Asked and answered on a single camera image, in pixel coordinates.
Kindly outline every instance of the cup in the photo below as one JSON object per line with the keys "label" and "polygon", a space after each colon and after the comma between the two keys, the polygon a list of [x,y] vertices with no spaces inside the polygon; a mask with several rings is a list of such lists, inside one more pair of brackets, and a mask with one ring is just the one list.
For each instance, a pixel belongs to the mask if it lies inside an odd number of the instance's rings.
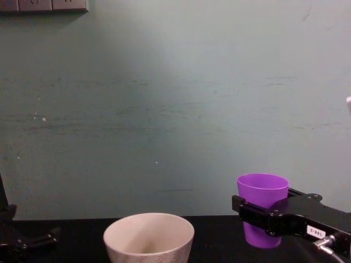
{"label": "cup", "polygon": [[194,232],[179,216],[145,213],[114,222],[104,242],[112,263],[187,263]]}
{"label": "cup", "polygon": [[[289,181],[274,174],[246,174],[237,179],[239,196],[246,201],[270,208],[275,202],[287,198]],[[271,237],[258,227],[244,222],[246,241],[259,248],[280,245],[281,237]]]}

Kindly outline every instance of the cable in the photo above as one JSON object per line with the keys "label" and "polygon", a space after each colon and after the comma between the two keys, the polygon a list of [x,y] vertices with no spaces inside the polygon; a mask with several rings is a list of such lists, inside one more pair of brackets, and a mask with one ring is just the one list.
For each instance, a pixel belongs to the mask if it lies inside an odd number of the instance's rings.
{"label": "cable", "polygon": [[345,261],[339,258],[339,256],[335,253],[331,254],[330,257],[333,259],[334,262],[345,263]]}

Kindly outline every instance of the speckled ceramic pot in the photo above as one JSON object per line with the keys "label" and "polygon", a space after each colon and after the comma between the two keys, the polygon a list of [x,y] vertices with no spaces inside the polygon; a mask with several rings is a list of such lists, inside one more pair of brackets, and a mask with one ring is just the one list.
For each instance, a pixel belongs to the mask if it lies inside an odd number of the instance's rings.
{"label": "speckled ceramic pot", "polygon": [[110,225],[104,242],[112,263],[187,263],[194,228],[171,214],[128,216]]}

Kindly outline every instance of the power socket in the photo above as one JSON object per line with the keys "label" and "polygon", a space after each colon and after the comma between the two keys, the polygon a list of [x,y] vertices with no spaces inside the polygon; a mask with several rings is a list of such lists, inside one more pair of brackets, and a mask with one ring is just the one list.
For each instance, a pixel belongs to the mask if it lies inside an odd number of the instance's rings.
{"label": "power socket", "polygon": [[51,0],[19,0],[20,12],[52,11]]}
{"label": "power socket", "polygon": [[18,12],[18,0],[0,0],[0,13]]}
{"label": "power socket", "polygon": [[88,0],[52,0],[53,10],[88,11]]}

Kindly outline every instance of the wall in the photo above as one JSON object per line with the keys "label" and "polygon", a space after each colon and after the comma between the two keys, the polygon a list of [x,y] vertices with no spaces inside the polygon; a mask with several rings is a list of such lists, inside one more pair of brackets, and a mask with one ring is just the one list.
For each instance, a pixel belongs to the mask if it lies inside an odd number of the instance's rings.
{"label": "wall", "polygon": [[351,211],[348,1],[90,0],[0,45],[17,219],[232,214],[254,171]]}

